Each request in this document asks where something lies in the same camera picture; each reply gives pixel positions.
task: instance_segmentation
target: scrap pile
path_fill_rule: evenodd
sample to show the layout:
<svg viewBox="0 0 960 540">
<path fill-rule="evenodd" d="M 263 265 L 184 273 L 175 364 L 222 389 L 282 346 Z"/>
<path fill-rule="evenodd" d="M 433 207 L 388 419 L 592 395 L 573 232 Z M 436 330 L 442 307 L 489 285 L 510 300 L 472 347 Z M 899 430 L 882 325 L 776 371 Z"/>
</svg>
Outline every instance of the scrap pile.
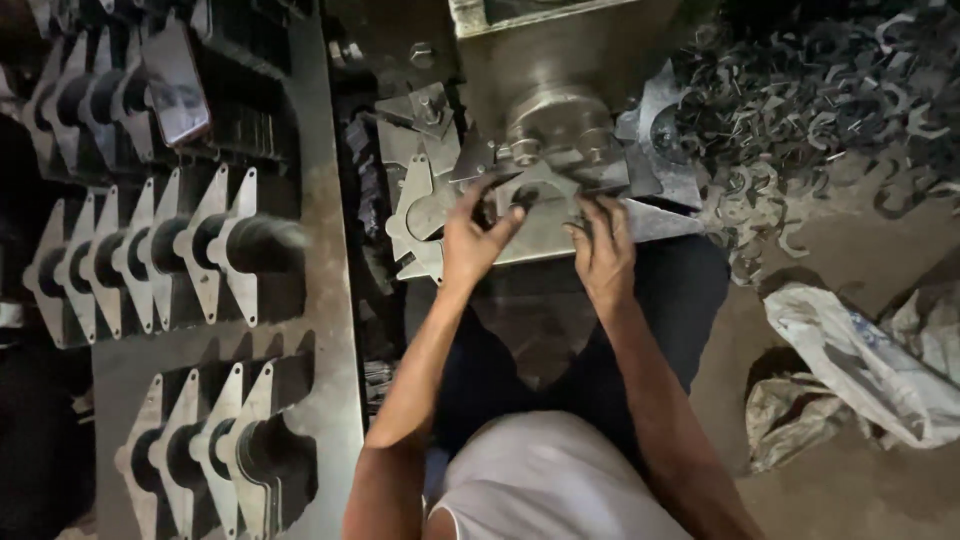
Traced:
<svg viewBox="0 0 960 540">
<path fill-rule="evenodd" d="M 736 282 L 756 282 L 752 243 L 769 234 L 792 257 L 806 255 L 787 236 L 892 147 L 904 157 L 874 194 L 880 215 L 898 219 L 931 197 L 960 200 L 960 14 L 929 4 L 890 14 L 854 2 L 848 20 L 752 42 L 733 41 L 718 22 L 675 55 L 687 84 L 680 142 L 711 176 L 702 218 L 732 250 Z M 854 156 L 863 174 L 829 174 Z"/>
</svg>

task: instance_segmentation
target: finger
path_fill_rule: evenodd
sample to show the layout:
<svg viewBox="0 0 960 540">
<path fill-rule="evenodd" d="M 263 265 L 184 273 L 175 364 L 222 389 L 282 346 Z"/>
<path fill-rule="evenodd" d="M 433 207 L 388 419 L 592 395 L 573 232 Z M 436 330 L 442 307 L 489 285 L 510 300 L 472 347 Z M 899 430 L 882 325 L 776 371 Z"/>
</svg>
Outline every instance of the finger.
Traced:
<svg viewBox="0 0 960 540">
<path fill-rule="evenodd" d="M 564 223 L 564 230 L 570 233 L 570 239 L 573 240 L 573 249 L 577 251 L 576 258 L 573 259 L 573 267 L 577 269 L 578 274 L 585 276 L 590 269 L 593 244 L 590 243 L 587 232 L 572 223 Z"/>
<path fill-rule="evenodd" d="M 470 187 L 467 188 L 467 191 L 464 191 L 463 197 L 457 200 L 457 204 L 452 210 L 453 213 L 459 215 L 472 215 L 473 209 L 476 208 L 477 203 L 480 202 L 484 192 L 487 191 L 487 188 L 490 187 L 491 184 L 493 184 L 494 180 L 496 180 L 496 178 L 490 176 L 471 184 Z"/>
<path fill-rule="evenodd" d="M 576 196 L 577 204 L 584 211 L 593 228 L 593 246 L 599 250 L 613 249 L 613 236 L 610 232 L 610 220 L 600 207 L 583 195 Z"/>
<path fill-rule="evenodd" d="M 606 195 L 597 197 L 597 202 L 610 213 L 613 244 L 621 251 L 631 248 L 634 240 L 630 234 L 630 213 L 627 207 Z"/>
<path fill-rule="evenodd" d="M 520 229 L 520 226 L 523 225 L 523 219 L 527 216 L 527 211 L 523 207 L 511 207 L 507 211 L 507 215 L 501 217 L 496 225 L 487 233 L 489 238 L 496 243 L 496 245 L 502 250 L 510 239 L 514 237 L 514 234 Z"/>
</svg>

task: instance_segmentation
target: person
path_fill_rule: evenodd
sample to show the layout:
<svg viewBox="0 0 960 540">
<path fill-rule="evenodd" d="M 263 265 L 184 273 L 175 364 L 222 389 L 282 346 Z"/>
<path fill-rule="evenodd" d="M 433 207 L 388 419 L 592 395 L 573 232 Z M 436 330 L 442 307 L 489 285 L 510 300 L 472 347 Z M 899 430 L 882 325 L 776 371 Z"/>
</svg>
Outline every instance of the person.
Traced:
<svg viewBox="0 0 960 540">
<path fill-rule="evenodd" d="M 367 433 L 344 537 L 762 537 L 687 400 L 726 297 L 719 248 L 699 235 L 635 246 L 623 205 L 579 197 L 589 233 L 564 227 L 598 325 L 534 392 L 468 307 L 525 216 L 482 229 L 486 187 L 447 215 L 443 278 Z M 431 445 L 453 459 L 426 504 Z"/>
</svg>

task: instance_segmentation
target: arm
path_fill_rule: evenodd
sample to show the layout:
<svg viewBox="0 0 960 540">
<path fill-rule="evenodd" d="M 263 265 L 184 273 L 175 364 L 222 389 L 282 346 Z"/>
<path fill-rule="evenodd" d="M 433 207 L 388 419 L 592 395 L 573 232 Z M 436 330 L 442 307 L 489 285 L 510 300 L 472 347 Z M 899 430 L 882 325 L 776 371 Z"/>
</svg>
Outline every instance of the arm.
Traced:
<svg viewBox="0 0 960 540">
<path fill-rule="evenodd" d="M 616 356 L 650 469 L 650 488 L 696 538 L 762 538 L 634 298 L 636 248 L 627 210 L 614 199 L 581 199 L 592 237 L 566 225 L 576 267 Z"/>
<path fill-rule="evenodd" d="M 420 538 L 423 460 L 446 356 L 473 287 L 524 217 L 523 209 L 512 209 L 483 231 L 471 215 L 487 186 L 472 186 L 447 214 L 444 278 L 367 432 L 344 515 L 345 538 Z"/>
</svg>

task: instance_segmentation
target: black pants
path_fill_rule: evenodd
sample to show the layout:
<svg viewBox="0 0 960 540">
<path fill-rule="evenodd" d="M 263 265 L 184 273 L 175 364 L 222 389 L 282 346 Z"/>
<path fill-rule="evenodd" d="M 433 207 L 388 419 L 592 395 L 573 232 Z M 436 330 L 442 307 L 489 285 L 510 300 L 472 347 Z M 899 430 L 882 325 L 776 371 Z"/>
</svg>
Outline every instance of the black pants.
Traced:
<svg viewBox="0 0 960 540">
<path fill-rule="evenodd" d="M 727 296 L 726 257 L 703 236 L 668 238 L 636 246 L 635 272 L 634 295 L 660 350 L 689 393 L 713 319 Z M 416 303 L 408 300 L 411 335 L 425 316 L 424 311 L 419 321 L 412 320 L 416 317 L 410 311 L 418 309 Z M 433 425 L 435 444 L 453 457 L 490 420 L 531 410 L 576 414 L 606 435 L 638 470 L 642 468 L 623 377 L 599 324 L 566 372 L 535 392 L 516 375 L 507 346 L 468 307 L 444 366 Z"/>
</svg>

